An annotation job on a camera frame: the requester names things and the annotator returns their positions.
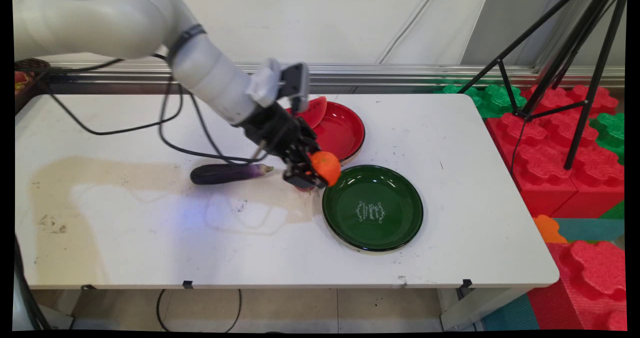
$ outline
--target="purple eggplant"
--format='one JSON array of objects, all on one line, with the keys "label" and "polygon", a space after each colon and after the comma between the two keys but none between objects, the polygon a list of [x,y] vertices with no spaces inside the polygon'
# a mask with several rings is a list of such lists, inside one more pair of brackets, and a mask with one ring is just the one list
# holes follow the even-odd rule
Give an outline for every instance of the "purple eggplant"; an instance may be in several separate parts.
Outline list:
[{"label": "purple eggplant", "polygon": [[262,177],[272,170],[274,167],[265,164],[207,164],[192,170],[190,178],[194,185],[220,185]]}]

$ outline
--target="tile floor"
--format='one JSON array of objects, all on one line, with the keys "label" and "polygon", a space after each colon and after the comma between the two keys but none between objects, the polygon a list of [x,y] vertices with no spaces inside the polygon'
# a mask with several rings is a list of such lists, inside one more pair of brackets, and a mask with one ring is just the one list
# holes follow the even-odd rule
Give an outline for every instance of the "tile floor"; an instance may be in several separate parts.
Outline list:
[{"label": "tile floor", "polygon": [[[160,290],[84,290],[73,329],[161,331]],[[236,289],[167,290],[160,315],[172,331],[224,332],[238,311]],[[243,289],[231,332],[441,332],[433,289]]]}]

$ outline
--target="white table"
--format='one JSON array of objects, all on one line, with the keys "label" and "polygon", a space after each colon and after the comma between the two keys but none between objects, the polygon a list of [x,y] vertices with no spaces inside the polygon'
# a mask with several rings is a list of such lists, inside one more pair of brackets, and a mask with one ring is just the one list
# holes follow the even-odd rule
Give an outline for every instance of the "white table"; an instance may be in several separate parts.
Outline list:
[{"label": "white table", "polygon": [[[60,96],[98,131],[155,122],[158,95]],[[425,215],[402,249],[359,252],[327,226],[322,191],[266,177],[198,186],[213,160],[165,146],[156,128],[94,136],[48,96],[15,118],[15,229],[34,289],[439,288],[445,329],[463,328],[559,278],[471,99],[462,94],[327,96],[352,108],[366,138],[348,166],[382,165],[418,190]],[[167,112],[178,107],[172,96]],[[199,101],[227,155],[256,146]],[[185,99],[170,142],[212,152]],[[455,290],[473,290],[458,302]]]}]

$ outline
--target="foam puzzle block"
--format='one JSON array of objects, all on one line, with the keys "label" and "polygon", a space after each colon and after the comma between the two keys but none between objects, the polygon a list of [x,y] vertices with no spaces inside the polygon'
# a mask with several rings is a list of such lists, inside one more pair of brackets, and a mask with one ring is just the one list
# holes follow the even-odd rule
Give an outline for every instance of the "foam puzzle block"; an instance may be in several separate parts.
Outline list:
[{"label": "foam puzzle block", "polygon": [[567,239],[560,234],[560,224],[548,215],[533,217],[533,222],[545,243],[567,243]]},{"label": "foam puzzle block", "polygon": [[[562,153],[567,157],[571,142],[574,140],[574,134],[576,133],[576,127],[580,119],[580,113],[577,110],[567,110],[564,112],[551,114],[546,117],[546,120],[541,122],[541,126],[546,130],[546,141],[549,147],[555,151]],[[595,130],[589,125],[584,127],[582,137],[580,138],[580,144],[578,147],[581,149],[593,149],[597,146],[596,140],[598,138],[598,130]]]},{"label": "foam puzzle block", "polygon": [[602,220],[624,220],[625,219],[625,201],[621,201],[613,208],[606,211],[600,216]]},{"label": "foam puzzle block", "polygon": [[612,151],[599,146],[578,149],[570,172],[578,192],[550,215],[553,218],[599,218],[625,199],[625,167]]},{"label": "foam puzzle block", "polygon": [[627,330],[625,252],[610,242],[547,243],[560,279],[527,295],[540,329]]},{"label": "foam puzzle block", "polygon": [[617,155],[617,162],[625,164],[625,115],[600,113],[590,126],[599,132],[597,144]]},{"label": "foam puzzle block", "polygon": [[[584,101],[587,97],[588,91],[589,87],[576,85],[572,90],[569,90],[566,95],[575,103]],[[601,113],[615,115],[616,107],[618,107],[618,100],[610,96],[609,91],[606,88],[598,87],[593,104],[591,105],[591,110],[589,111],[589,118],[595,119]]]},{"label": "foam puzzle block", "polygon": [[[512,164],[514,148],[522,132],[523,122],[523,118],[516,117],[512,113],[504,113],[499,118],[487,118],[484,122],[507,167]],[[518,149],[523,146],[540,147],[544,145],[546,137],[547,131],[537,121],[527,122]]]},{"label": "foam puzzle block", "polygon": [[532,217],[553,217],[578,192],[563,163],[562,155],[547,145],[518,147],[513,179]]},{"label": "foam puzzle block", "polygon": [[[516,106],[522,108],[527,100],[521,96],[521,90],[514,85],[511,85],[513,92],[513,98],[516,101]],[[480,116],[483,118],[499,118],[507,112],[512,112],[512,103],[509,99],[509,93],[503,85],[488,85],[482,91],[482,103],[477,106]]]},{"label": "foam puzzle block", "polygon": [[[462,85],[453,85],[453,84],[449,84],[446,87],[444,87],[442,90],[439,90],[437,93],[439,94],[457,94],[457,92],[459,90],[462,89]],[[473,100],[473,104],[475,104],[475,107],[480,106],[480,104],[482,104],[482,97],[480,92],[478,92],[478,90],[475,87],[471,87],[469,89],[466,90],[466,92],[463,93],[464,95],[468,95],[469,97],[471,97],[471,99]]]},{"label": "foam puzzle block", "polygon": [[[526,100],[529,101],[529,99],[533,95],[533,92],[535,92],[537,88],[538,85],[536,84],[527,90],[523,90],[522,97],[526,98]],[[546,92],[544,92],[542,99],[538,101],[537,107],[533,111],[533,114],[537,115],[538,113],[555,110],[555,108],[568,106],[572,103],[574,103],[574,101],[567,96],[566,90],[564,90],[563,88],[552,89],[549,87]],[[542,121],[546,120],[547,117],[544,116],[537,119]]]}]

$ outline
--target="red foam block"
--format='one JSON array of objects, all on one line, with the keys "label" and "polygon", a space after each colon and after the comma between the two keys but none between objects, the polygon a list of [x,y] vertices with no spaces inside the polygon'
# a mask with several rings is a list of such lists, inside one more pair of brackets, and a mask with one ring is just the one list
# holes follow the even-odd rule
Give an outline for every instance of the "red foam block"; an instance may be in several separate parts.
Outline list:
[{"label": "red foam block", "polygon": [[[511,167],[514,147],[522,131],[522,118],[512,113],[504,113],[499,118],[487,118],[485,122],[489,135],[493,138],[496,148],[504,163]],[[547,132],[537,121],[526,123],[518,147],[539,147],[544,145]]]},{"label": "red foam block", "polygon": [[546,144],[518,147],[513,179],[532,216],[551,217],[578,192],[563,163],[563,156]]},{"label": "red foam block", "polygon": [[[538,85],[536,84],[536,85],[533,85],[531,88],[524,90],[522,92],[522,97],[525,97],[526,100],[528,101],[533,95],[533,92],[535,92],[537,88],[538,88]],[[573,99],[567,96],[566,90],[562,88],[557,88],[557,89],[548,88],[546,92],[544,92],[542,99],[538,101],[537,107],[535,108],[533,113],[537,115],[538,113],[550,111],[555,108],[568,106],[569,104],[572,104],[572,103],[574,103],[574,101]],[[544,116],[538,119],[546,120],[546,118],[547,117]]]},{"label": "red foam block", "polygon": [[540,329],[627,330],[625,252],[610,242],[547,243],[560,280],[527,293]]},{"label": "red foam block", "polygon": [[[511,168],[514,147],[522,130],[522,118],[505,113],[486,120],[507,169]],[[536,120],[526,123],[518,145],[513,178],[526,208],[533,217],[551,216],[569,197],[578,192],[563,169],[563,157],[546,142],[547,131]]]},{"label": "red foam block", "polygon": [[[575,109],[551,114],[546,117],[546,120],[541,123],[541,126],[546,130],[546,142],[549,144],[549,147],[562,153],[566,157],[571,147],[571,142],[574,139],[579,119],[579,110]],[[598,138],[598,131],[587,124],[582,132],[579,147],[593,149],[598,145],[596,144],[596,138]]]},{"label": "red foam block", "polygon": [[[589,92],[589,87],[576,85],[572,90],[569,90],[566,95],[572,101],[579,102],[586,99],[587,92]],[[598,89],[596,89],[595,99],[591,105],[591,110],[589,111],[589,119],[595,119],[601,113],[615,115],[616,107],[618,107],[618,100],[610,96],[606,88],[598,87]]]},{"label": "red foam block", "polygon": [[625,198],[625,167],[605,148],[578,149],[571,181],[578,189],[551,217],[599,218]]}]

